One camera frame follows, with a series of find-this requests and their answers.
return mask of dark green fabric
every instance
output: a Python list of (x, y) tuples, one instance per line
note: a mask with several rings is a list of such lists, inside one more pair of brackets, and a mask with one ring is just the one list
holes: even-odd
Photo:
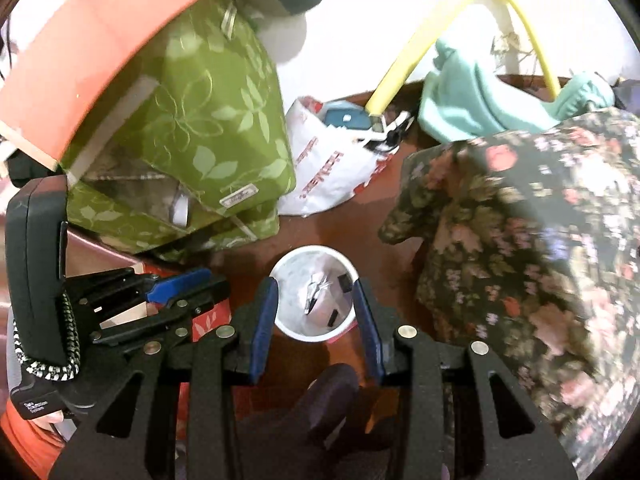
[(415, 153), (380, 229), (424, 239), (439, 338), (498, 352), (581, 479), (640, 399), (639, 128), (607, 108)]

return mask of silver rivet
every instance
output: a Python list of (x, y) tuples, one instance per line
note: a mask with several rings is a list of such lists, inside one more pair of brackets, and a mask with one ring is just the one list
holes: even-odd
[(418, 335), (418, 331), (415, 329), (415, 326), (411, 325), (402, 325), (398, 328), (398, 333), (405, 339), (411, 339)]
[(145, 354), (153, 355), (157, 354), (161, 348), (162, 345), (158, 341), (149, 341), (145, 344), (143, 350), (145, 351)]
[(489, 347), (484, 341), (473, 341), (471, 349), (478, 355), (487, 355), (489, 353)]
[(219, 326), (216, 329), (216, 335), (219, 338), (222, 338), (222, 339), (226, 339), (227, 337), (231, 337), (235, 333), (236, 333), (236, 329), (233, 328), (231, 325)]

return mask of green floral bag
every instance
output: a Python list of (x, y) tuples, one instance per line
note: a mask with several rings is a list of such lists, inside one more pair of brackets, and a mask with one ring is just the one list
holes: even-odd
[[(217, 232), (216, 247), (277, 232), (274, 202), (295, 187), (282, 98), (234, 1), (199, 0), (152, 38), (104, 91), (61, 165), (70, 220), (128, 252), (223, 218), (244, 225), (243, 214), (257, 235), (221, 224), (232, 232)], [(188, 220), (176, 223), (181, 194)]]

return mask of black and white cord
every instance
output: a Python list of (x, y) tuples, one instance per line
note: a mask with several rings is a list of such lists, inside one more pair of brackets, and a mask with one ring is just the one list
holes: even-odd
[[(9, 70), (14, 68), (14, 56), (11, 52), (11, 15), (6, 19), (6, 51), (9, 54)], [(0, 78), (5, 81), (4, 74), (0, 71)]]
[(76, 329), (76, 318), (66, 293), (62, 295), (62, 314), (66, 329), (67, 363), (65, 366), (48, 365), (26, 355), (22, 349), (20, 335), (14, 321), (14, 345), (18, 361), (20, 361), (21, 365), (26, 366), (28, 373), (49, 381), (70, 381), (80, 370), (80, 344), (78, 330)]

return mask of white label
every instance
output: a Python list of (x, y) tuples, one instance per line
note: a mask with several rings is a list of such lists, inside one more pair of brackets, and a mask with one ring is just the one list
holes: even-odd
[(49, 403), (46, 400), (43, 400), (42, 402), (25, 402), (24, 407), (31, 413), (38, 413), (44, 410), (48, 404)]
[(258, 188), (255, 187), (254, 184), (247, 184), (246, 186), (238, 189), (238, 191), (234, 191), (232, 194), (220, 199), (220, 203), (225, 209), (231, 209), (236, 204), (241, 203), (247, 198), (251, 198), (257, 192)]

